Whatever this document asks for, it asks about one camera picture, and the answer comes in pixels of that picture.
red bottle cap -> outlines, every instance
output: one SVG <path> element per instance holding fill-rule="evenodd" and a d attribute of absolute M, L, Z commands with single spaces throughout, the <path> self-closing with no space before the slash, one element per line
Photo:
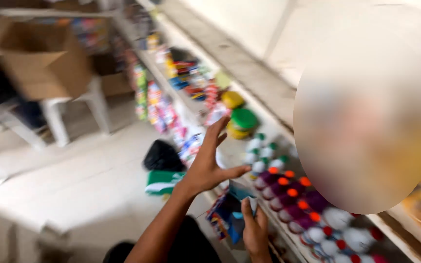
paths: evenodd
<path fill-rule="evenodd" d="M 345 241 L 343 241 L 342 239 L 337 240 L 337 241 L 335 242 L 335 244 L 337 245 L 337 247 L 338 247 L 340 250 L 345 249 L 345 248 L 346 248 L 346 246 L 347 246 L 347 244 L 345 243 Z"/>
<path fill-rule="evenodd" d="M 301 200 L 301 201 L 298 202 L 298 207 L 301 208 L 301 209 L 303 209 L 303 210 L 310 208 L 310 206 L 308 205 L 308 203 L 306 201 L 303 201 L 303 200 Z"/>
<path fill-rule="evenodd" d="M 325 227 L 323 228 L 323 232 L 324 232 L 324 234 L 325 234 L 326 236 L 330 236 L 330 235 L 332 235 L 332 228 L 330 228 L 330 227 L 328 227 L 328 226 L 325 226 Z"/>
<path fill-rule="evenodd" d="M 375 263 L 388 263 L 388 260 L 380 254 L 372 254 L 371 257 Z"/>
<path fill-rule="evenodd" d="M 301 177 L 300 183 L 302 186 L 305 186 L 305 187 L 311 186 L 311 181 L 310 179 L 308 179 L 308 177 Z"/>
<path fill-rule="evenodd" d="M 353 254 L 350 256 L 350 261 L 352 261 L 352 263 L 360 263 L 362 260 L 357 254 Z"/>
<path fill-rule="evenodd" d="M 297 195 L 298 195 L 298 191 L 297 190 L 295 190 L 295 189 L 288 189 L 287 190 L 287 194 L 290 196 L 290 197 L 297 197 Z"/>
<path fill-rule="evenodd" d="M 371 233 L 371 236 L 376 240 L 383 239 L 383 236 L 384 236 L 383 232 L 381 232 L 381 230 L 379 230 L 379 228 L 377 227 L 370 228 L 370 233 Z"/>
<path fill-rule="evenodd" d="M 286 171 L 284 175 L 287 178 L 293 178 L 293 177 L 295 177 L 295 173 L 293 171 Z"/>
<path fill-rule="evenodd" d="M 277 167 L 269 167 L 269 172 L 275 175 L 279 172 L 279 170 L 277 169 Z"/>
<path fill-rule="evenodd" d="M 287 178 L 285 178 L 285 177 L 280 177 L 280 178 L 277 180 L 277 182 L 278 182 L 280 185 L 289 185 L 289 183 L 290 183 L 289 179 L 287 179 Z"/>
<path fill-rule="evenodd" d="M 321 217 L 319 216 L 319 214 L 315 212 L 310 213 L 310 218 L 311 220 L 313 220 L 313 222 L 319 222 L 321 220 Z"/>

orange bottle cap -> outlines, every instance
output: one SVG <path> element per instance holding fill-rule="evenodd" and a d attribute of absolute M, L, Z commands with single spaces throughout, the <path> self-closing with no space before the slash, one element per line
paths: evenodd
<path fill-rule="evenodd" d="M 310 179 L 308 179 L 308 177 L 301 177 L 300 183 L 302 186 L 305 186 L 305 187 L 311 186 L 311 181 Z"/>
<path fill-rule="evenodd" d="M 310 208 L 310 206 L 308 205 L 308 203 L 305 202 L 305 201 L 299 201 L 298 202 L 298 207 L 301 208 L 301 209 L 308 209 L 308 208 Z"/>
<path fill-rule="evenodd" d="M 295 190 L 295 189 L 288 189 L 288 190 L 287 190 L 287 194 L 288 194 L 290 197 L 296 197 L 296 196 L 298 195 L 298 191 L 297 191 L 297 190 Z"/>
<path fill-rule="evenodd" d="M 279 172 L 279 170 L 277 169 L 277 167 L 269 167 L 269 172 L 275 175 Z"/>
<path fill-rule="evenodd" d="M 277 180 L 280 185 L 288 185 L 290 183 L 289 179 L 281 177 Z"/>
<path fill-rule="evenodd" d="M 295 173 L 293 171 L 286 171 L 285 177 L 293 178 L 293 177 L 295 177 Z"/>
<path fill-rule="evenodd" d="M 319 214 L 315 212 L 310 213 L 310 218 L 314 222 L 319 222 L 321 220 L 321 217 L 319 216 Z"/>

dark clothing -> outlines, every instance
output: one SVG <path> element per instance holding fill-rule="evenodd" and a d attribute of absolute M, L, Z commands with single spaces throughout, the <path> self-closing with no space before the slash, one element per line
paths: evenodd
<path fill-rule="evenodd" d="M 134 244 L 130 242 L 117 244 L 107 252 L 103 263 L 124 263 L 133 247 Z M 168 252 L 167 262 L 196 262 L 197 258 L 200 263 L 221 262 L 194 218 L 186 216 Z"/>

bottle cap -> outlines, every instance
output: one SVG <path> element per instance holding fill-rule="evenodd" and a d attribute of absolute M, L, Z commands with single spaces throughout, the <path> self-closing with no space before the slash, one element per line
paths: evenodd
<path fill-rule="evenodd" d="M 269 148 L 271 148 L 272 150 L 276 150 L 277 149 L 277 144 L 275 142 L 271 142 L 269 144 Z"/>
<path fill-rule="evenodd" d="M 311 220 L 313 220 L 313 222 L 319 222 L 321 220 L 321 217 L 319 216 L 319 214 L 315 212 L 310 213 L 310 218 Z"/>
<path fill-rule="evenodd" d="M 293 171 L 286 171 L 285 177 L 287 177 L 287 178 L 295 177 L 295 173 Z"/>
<path fill-rule="evenodd" d="M 266 138 L 266 135 L 265 135 L 265 134 L 263 134 L 263 133 L 258 133 L 258 134 L 256 134 L 256 137 L 257 137 L 258 139 L 260 139 L 261 141 L 264 141 L 264 139 Z"/>
<path fill-rule="evenodd" d="M 301 209 L 303 209 L 303 210 L 310 208 L 310 206 L 308 205 L 308 203 L 306 201 L 303 201 L 303 200 L 301 200 L 301 201 L 298 202 L 298 207 L 301 208 Z"/>
<path fill-rule="evenodd" d="M 285 178 L 285 177 L 280 177 L 280 178 L 277 180 L 277 182 L 278 182 L 280 185 L 289 185 L 289 183 L 290 183 L 289 179 L 287 179 L 287 178 Z"/>
<path fill-rule="evenodd" d="M 287 194 L 290 196 L 290 197 L 296 197 L 297 195 L 298 195 L 298 191 L 297 190 L 295 190 L 295 189 L 288 189 L 287 190 Z"/>
<path fill-rule="evenodd" d="M 388 260 L 380 254 L 372 254 L 371 257 L 375 263 L 388 263 Z"/>
<path fill-rule="evenodd" d="M 305 186 L 305 187 L 311 186 L 311 181 L 310 179 L 308 179 L 308 177 L 301 177 L 300 183 L 302 186 Z"/>
<path fill-rule="evenodd" d="M 325 227 L 323 227 L 323 232 L 326 236 L 330 236 L 330 235 L 332 235 L 332 228 L 329 227 L 329 226 L 325 226 Z"/>
<path fill-rule="evenodd" d="M 342 239 L 337 240 L 337 241 L 335 242 L 335 244 L 337 245 L 337 247 L 338 247 L 340 250 L 345 249 L 345 247 L 347 246 L 347 245 L 345 244 L 345 241 L 343 241 Z"/>
<path fill-rule="evenodd" d="M 350 261 L 352 261 L 352 263 L 360 263 L 362 260 L 357 254 L 353 254 L 350 256 Z"/>
<path fill-rule="evenodd" d="M 283 163 L 287 162 L 288 157 L 286 155 L 282 155 L 279 157 L 279 160 L 281 160 Z"/>
<path fill-rule="evenodd" d="M 277 167 L 269 167 L 269 172 L 275 175 L 279 172 L 279 170 L 277 169 Z"/>
<path fill-rule="evenodd" d="M 383 239 L 383 232 L 381 232 L 381 230 L 379 230 L 377 227 L 370 228 L 370 234 L 376 240 Z"/>

green lid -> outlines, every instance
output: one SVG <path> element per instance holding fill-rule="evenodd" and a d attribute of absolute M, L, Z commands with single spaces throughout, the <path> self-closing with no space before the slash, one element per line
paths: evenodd
<path fill-rule="evenodd" d="M 277 149 L 277 144 L 275 142 L 271 142 L 269 144 L 269 148 L 271 148 L 272 150 L 276 150 Z"/>
<path fill-rule="evenodd" d="M 243 129 L 251 129 L 256 126 L 256 116 L 247 109 L 235 109 L 231 113 L 231 120 Z"/>
<path fill-rule="evenodd" d="M 282 155 L 279 157 L 279 160 L 281 160 L 283 163 L 287 162 L 288 157 L 286 155 Z"/>
<path fill-rule="evenodd" d="M 263 133 L 258 133 L 256 134 L 256 137 L 259 138 L 261 141 L 264 141 L 264 139 L 266 138 L 266 135 Z"/>

